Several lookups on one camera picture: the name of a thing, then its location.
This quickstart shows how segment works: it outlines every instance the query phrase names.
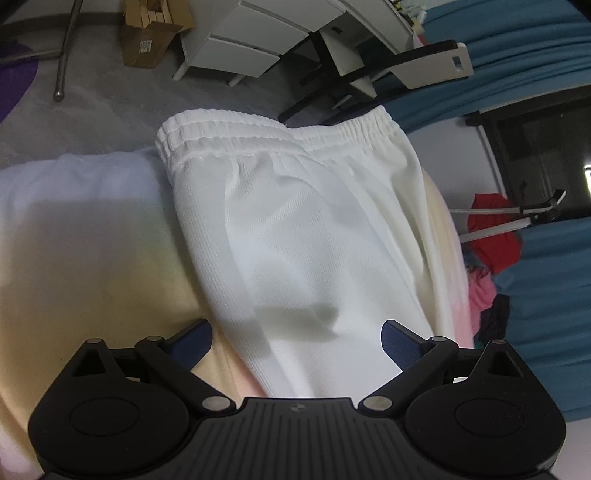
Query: purple mat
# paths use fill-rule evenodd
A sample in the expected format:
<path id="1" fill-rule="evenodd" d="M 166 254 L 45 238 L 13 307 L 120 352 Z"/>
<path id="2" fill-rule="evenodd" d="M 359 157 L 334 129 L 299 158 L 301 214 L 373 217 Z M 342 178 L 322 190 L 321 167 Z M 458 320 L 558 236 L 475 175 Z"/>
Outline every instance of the purple mat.
<path id="1" fill-rule="evenodd" d="M 0 57 L 30 52 L 31 49 L 17 42 L 0 46 Z M 27 60 L 0 66 L 0 122 L 2 122 L 31 86 L 37 74 L 38 60 Z"/>

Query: desk leg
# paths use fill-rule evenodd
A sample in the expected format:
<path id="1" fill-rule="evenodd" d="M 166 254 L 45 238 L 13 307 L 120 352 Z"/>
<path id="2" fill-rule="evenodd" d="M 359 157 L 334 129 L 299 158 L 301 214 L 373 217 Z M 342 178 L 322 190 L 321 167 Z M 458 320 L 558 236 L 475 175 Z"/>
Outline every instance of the desk leg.
<path id="1" fill-rule="evenodd" d="M 177 73 L 174 74 L 173 80 L 178 82 L 181 78 L 183 78 L 184 74 L 187 73 L 189 66 L 190 65 L 187 63 L 187 60 L 182 62 L 181 66 L 177 70 Z"/>
<path id="2" fill-rule="evenodd" d="M 72 32 L 76 26 L 76 20 L 80 14 L 80 8 L 84 0 L 74 0 L 72 11 L 70 12 L 70 22 L 64 35 L 64 41 L 61 44 L 60 63 L 57 66 L 56 89 L 53 92 L 53 99 L 61 102 L 64 99 L 64 85 L 66 83 L 66 66 L 68 64 L 68 55 L 70 54 L 70 43 L 72 42 Z"/>
<path id="3" fill-rule="evenodd" d="M 232 79 L 228 82 L 228 85 L 230 87 L 234 87 L 238 84 L 238 82 L 240 82 L 246 75 L 242 75 L 242 74 L 237 74 L 234 75 L 234 77 L 232 77 Z"/>

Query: black cloth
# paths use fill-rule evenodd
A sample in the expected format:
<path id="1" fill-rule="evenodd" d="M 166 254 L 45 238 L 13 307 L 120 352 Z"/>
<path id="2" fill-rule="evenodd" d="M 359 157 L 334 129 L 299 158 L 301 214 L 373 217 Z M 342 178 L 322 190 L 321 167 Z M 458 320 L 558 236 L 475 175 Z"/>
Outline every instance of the black cloth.
<path id="1" fill-rule="evenodd" d="M 510 312 L 510 297 L 497 295 L 492 307 L 480 314 L 480 330 L 476 334 L 476 339 L 486 345 L 490 340 L 505 338 Z"/>

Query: pink cloth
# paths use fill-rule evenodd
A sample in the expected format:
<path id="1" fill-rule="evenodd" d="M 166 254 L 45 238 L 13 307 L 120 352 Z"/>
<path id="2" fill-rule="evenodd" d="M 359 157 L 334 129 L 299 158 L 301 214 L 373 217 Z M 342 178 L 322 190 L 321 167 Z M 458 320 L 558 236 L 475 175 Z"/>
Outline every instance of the pink cloth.
<path id="1" fill-rule="evenodd" d="M 480 313 L 491 308 L 496 297 L 496 287 L 489 270 L 479 267 L 468 272 L 468 296 L 472 335 L 476 335 L 480 330 Z"/>

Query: floor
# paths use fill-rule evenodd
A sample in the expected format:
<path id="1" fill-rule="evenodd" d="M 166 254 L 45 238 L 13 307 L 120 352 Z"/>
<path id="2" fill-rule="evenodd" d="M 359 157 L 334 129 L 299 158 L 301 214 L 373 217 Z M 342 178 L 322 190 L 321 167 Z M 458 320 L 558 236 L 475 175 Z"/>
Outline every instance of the floor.
<path id="1" fill-rule="evenodd" d="M 0 124 L 0 168 L 64 153 L 132 151 L 152 145 L 160 124 L 186 109 L 218 108 L 271 118 L 302 95 L 297 79 L 310 70 L 307 59 L 286 56 L 259 78 L 235 87 L 232 74 L 191 68 L 179 82 L 172 76 L 182 62 L 176 41 L 154 69 L 123 65 L 114 26 L 77 30 L 67 68 L 66 97 L 52 99 L 57 60 L 39 64 L 33 84 Z M 32 48 L 59 45 L 62 33 L 27 34 Z M 291 127 L 313 125 L 329 116 L 330 99 L 307 108 Z"/>

